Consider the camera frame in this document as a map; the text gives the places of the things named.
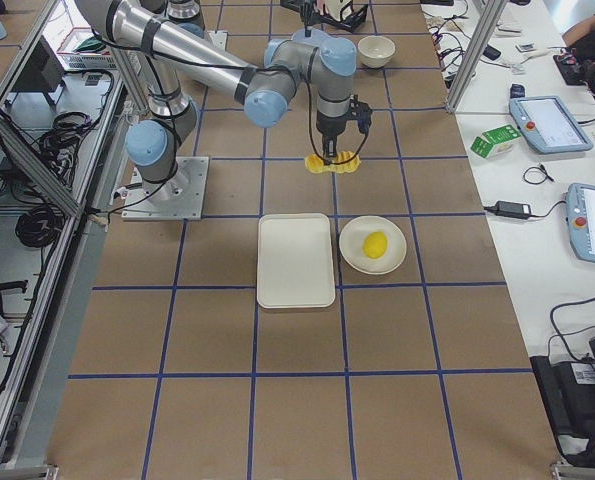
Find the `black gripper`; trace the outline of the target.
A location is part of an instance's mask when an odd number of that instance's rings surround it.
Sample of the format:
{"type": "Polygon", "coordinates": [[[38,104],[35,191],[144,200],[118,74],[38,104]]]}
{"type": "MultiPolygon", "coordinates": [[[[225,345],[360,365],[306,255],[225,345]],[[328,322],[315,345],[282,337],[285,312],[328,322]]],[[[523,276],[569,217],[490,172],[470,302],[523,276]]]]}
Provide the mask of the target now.
{"type": "Polygon", "coordinates": [[[325,164],[334,164],[337,153],[337,137],[341,135],[349,121],[357,123],[359,132],[368,135],[372,125],[371,107],[352,95],[344,100],[332,101],[317,96],[316,128],[322,136],[325,164]]]}
{"type": "Polygon", "coordinates": [[[303,23],[321,22],[321,12],[317,0],[303,0],[299,7],[299,13],[303,23]]]}

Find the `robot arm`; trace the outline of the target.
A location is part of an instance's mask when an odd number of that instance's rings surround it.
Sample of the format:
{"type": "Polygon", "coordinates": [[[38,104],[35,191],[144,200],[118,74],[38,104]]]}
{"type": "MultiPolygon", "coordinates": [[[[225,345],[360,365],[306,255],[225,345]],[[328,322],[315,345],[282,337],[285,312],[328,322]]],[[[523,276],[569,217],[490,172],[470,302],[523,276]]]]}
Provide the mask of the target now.
{"type": "Polygon", "coordinates": [[[260,128],[279,123],[300,86],[309,93],[308,131],[322,140],[305,158],[312,173],[353,173],[360,151],[341,151],[337,140],[350,121],[367,136],[372,110],[353,92],[357,48],[342,37],[322,34],[312,42],[273,39],[261,66],[212,45],[138,1],[80,1],[77,7],[94,34],[109,46],[135,51],[155,70],[183,71],[230,95],[260,128]]]}

